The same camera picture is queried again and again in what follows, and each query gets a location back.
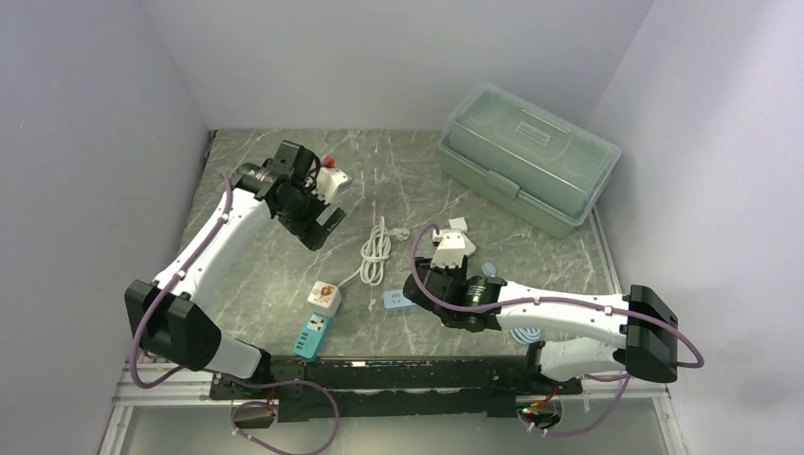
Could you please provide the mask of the light blue power strip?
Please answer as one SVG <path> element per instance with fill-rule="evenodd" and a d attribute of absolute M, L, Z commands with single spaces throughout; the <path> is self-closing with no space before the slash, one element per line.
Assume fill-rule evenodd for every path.
<path fill-rule="evenodd" d="M 491 262 L 486 262 L 481 267 L 485 277 L 493 278 L 497 275 L 497 269 Z M 402 289 L 385 291 L 382 294 L 383 304 L 386 310 L 400 310 L 413 308 L 415 304 L 406 298 Z M 541 330 L 533 328 L 512 328 L 508 330 L 509 335 L 519 344 L 529 345 L 541 340 Z"/>

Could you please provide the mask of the white cube socket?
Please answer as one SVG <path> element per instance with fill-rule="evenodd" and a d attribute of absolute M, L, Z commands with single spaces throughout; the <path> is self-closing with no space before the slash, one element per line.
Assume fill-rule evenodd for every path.
<path fill-rule="evenodd" d="M 316 281 L 306 301 L 314 313 L 326 317 L 333 317 L 339 309 L 342 296 L 337 285 Z"/>

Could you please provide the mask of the teal power strip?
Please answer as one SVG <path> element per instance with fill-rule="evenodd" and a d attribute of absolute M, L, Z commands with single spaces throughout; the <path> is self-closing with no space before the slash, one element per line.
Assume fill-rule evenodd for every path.
<path fill-rule="evenodd" d="M 391 257 L 393 240 L 404 242 L 409 237 L 410 231 L 407 228 L 388 228 L 385 217 L 380 216 L 358 251 L 359 267 L 340 282 L 332 284 L 339 287 L 341 296 L 342 287 L 355 278 L 370 287 L 379 286 L 384 280 L 385 263 Z M 310 309 L 294 344 L 293 354 L 307 360 L 315 359 L 334 317 L 319 315 Z"/>

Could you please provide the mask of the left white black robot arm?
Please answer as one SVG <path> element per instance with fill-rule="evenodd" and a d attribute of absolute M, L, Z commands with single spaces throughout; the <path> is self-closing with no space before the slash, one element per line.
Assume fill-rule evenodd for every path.
<path fill-rule="evenodd" d="M 247 397 L 265 395 L 274 380 L 271 354 L 226 335 L 207 314 L 216 284 L 255 234 L 275 221 L 307 249 L 320 249 L 345 217 L 332 202 L 350 178 L 331 157 L 284 140 L 261 164 L 223 173 L 224 192 L 208 221 L 153 279 L 134 280 L 124 293 L 133 335 L 128 354 L 133 382 L 159 385 L 137 371 L 141 353 L 174 363 L 173 371 L 219 373 Z"/>

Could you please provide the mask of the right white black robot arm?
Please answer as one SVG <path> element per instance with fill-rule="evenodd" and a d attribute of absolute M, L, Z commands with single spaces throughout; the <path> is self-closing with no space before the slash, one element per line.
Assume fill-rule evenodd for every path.
<path fill-rule="evenodd" d="M 418 257 L 403 294 L 448 328 L 567 335 L 565 341 L 544 341 L 538 357 L 523 366 L 523 383 L 534 393 L 595 373 L 623 371 L 659 384 L 678 378 L 678 318 L 644 285 L 634 284 L 626 294 L 577 295 L 470 277 L 465 264 L 443 269 Z"/>

